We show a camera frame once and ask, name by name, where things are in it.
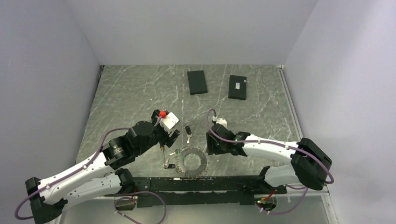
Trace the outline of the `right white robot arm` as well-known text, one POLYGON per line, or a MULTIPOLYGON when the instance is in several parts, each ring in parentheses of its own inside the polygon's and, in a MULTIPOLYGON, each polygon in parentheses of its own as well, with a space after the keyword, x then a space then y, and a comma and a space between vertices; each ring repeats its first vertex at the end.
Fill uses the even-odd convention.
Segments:
POLYGON ((206 133, 207 153, 235 156, 257 156, 279 161, 280 167, 266 166, 260 172, 257 187, 264 194, 288 184, 302 184, 312 190, 322 190, 330 178, 332 160, 311 139, 284 142, 261 138, 248 132, 233 133, 221 124, 206 133))

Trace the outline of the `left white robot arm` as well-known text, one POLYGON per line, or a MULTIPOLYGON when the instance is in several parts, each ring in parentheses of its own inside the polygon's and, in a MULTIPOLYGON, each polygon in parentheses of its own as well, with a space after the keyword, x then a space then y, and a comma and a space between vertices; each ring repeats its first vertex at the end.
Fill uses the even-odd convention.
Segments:
POLYGON ((180 132, 179 118, 172 112, 154 110, 150 121, 139 121, 132 127, 121 127, 124 135, 100 142, 99 148, 87 159, 67 170, 25 182, 30 202, 31 218, 36 224, 46 224, 58 218, 73 205, 93 197, 134 190, 131 174, 123 166, 159 144, 171 147, 180 132))

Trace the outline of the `numbered metal key ring disc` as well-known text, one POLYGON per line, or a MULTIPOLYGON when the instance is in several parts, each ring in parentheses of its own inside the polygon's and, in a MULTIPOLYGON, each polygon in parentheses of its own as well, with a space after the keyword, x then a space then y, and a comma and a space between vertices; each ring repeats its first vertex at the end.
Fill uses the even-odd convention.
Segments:
POLYGON ((202 177, 208 165, 205 153, 197 147, 184 147, 179 150, 181 150, 181 154, 177 154, 175 151, 177 175, 189 179, 202 177))

